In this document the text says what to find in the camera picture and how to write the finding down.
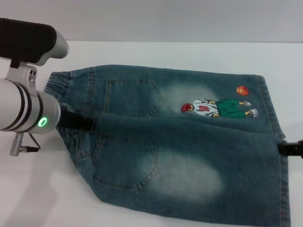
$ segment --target pocket stitching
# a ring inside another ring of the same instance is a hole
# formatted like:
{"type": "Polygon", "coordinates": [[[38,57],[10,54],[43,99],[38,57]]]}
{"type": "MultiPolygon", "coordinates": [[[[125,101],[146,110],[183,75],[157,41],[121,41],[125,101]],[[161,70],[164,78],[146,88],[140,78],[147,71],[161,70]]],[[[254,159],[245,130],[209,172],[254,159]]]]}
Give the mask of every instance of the pocket stitching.
{"type": "Polygon", "coordinates": [[[123,83],[125,80],[138,80],[139,82],[147,82],[151,85],[151,87],[154,89],[155,93],[160,98],[158,103],[150,110],[146,115],[136,115],[136,114],[127,114],[127,115],[120,115],[120,116],[126,116],[126,117],[152,117],[155,115],[155,113],[158,111],[159,107],[164,101],[164,98],[158,89],[155,81],[153,79],[136,79],[136,78],[128,78],[128,79],[106,79],[106,91],[105,91],[105,101],[104,101],[104,112],[107,114],[114,114],[110,113],[110,96],[112,93],[111,86],[114,83],[123,83]]]}
{"type": "MultiPolygon", "coordinates": [[[[103,139],[103,140],[101,141],[101,143],[98,143],[98,145],[96,147],[96,149],[98,149],[98,150],[96,150],[94,152],[94,155],[93,155],[93,158],[92,158],[93,164],[95,164],[96,161],[97,161],[98,153],[102,151],[102,147],[103,147],[103,145],[106,141],[105,136],[107,136],[107,135],[100,134],[99,139],[100,140],[103,139]]],[[[107,181],[100,181],[97,178],[93,179],[93,181],[102,185],[102,186],[105,186],[105,187],[120,189],[120,190],[128,191],[128,192],[139,192],[144,186],[146,186],[148,184],[148,182],[156,175],[156,173],[159,170],[158,160],[157,160],[156,152],[154,150],[154,146],[153,146],[152,141],[141,139],[141,138],[116,135],[116,134],[108,134],[108,136],[118,137],[119,139],[121,139],[121,138],[130,138],[130,139],[133,139],[134,142],[135,141],[141,141],[141,142],[147,143],[147,145],[149,147],[149,152],[151,152],[151,155],[152,155],[152,158],[153,158],[153,163],[154,163],[155,166],[152,169],[152,171],[145,177],[145,179],[140,181],[135,187],[132,187],[132,188],[131,187],[126,187],[126,186],[120,186],[120,185],[110,183],[110,182],[107,182],[107,181]]]]}

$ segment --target blue denim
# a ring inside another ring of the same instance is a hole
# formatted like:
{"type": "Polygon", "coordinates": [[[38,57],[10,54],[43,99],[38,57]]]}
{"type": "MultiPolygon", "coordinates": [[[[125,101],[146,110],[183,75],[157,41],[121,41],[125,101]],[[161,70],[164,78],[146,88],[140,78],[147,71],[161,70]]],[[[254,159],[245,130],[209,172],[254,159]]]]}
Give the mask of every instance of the blue denim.
{"type": "Polygon", "coordinates": [[[107,65],[45,91],[92,118],[57,128],[103,202],[171,218],[289,227],[287,158],[262,76],[107,65]]]}

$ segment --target green indicator light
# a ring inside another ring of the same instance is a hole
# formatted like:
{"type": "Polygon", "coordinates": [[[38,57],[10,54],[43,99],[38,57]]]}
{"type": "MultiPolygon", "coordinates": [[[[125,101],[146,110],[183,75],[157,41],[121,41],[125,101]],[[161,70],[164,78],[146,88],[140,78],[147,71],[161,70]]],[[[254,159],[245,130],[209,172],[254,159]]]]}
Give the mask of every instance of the green indicator light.
{"type": "Polygon", "coordinates": [[[47,118],[46,118],[46,117],[43,117],[43,118],[41,118],[41,120],[39,121],[38,126],[39,126],[39,127],[43,127],[43,126],[46,125],[46,123],[47,123],[47,118]]]}

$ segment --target white surface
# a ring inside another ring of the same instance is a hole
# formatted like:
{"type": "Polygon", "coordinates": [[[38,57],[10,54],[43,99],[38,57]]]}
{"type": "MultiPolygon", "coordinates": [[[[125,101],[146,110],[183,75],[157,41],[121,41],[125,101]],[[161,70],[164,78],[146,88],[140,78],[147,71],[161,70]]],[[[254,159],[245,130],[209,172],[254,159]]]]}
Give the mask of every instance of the white surface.
{"type": "MultiPolygon", "coordinates": [[[[219,73],[259,74],[267,81],[288,141],[303,139],[303,44],[69,42],[70,53],[37,67],[37,88],[52,71],[104,64],[141,65],[219,73]]],[[[9,62],[0,60],[0,77],[9,62]]],[[[36,138],[36,154],[9,156],[14,135],[0,132],[0,226],[4,227],[214,227],[163,218],[100,202],[76,172],[56,131],[36,138]]],[[[31,144],[25,136],[24,144],[31,144]]],[[[303,160],[289,161],[291,219],[303,223],[303,160]]]]}
{"type": "Polygon", "coordinates": [[[68,40],[303,42],[302,0],[1,0],[68,40]]]}

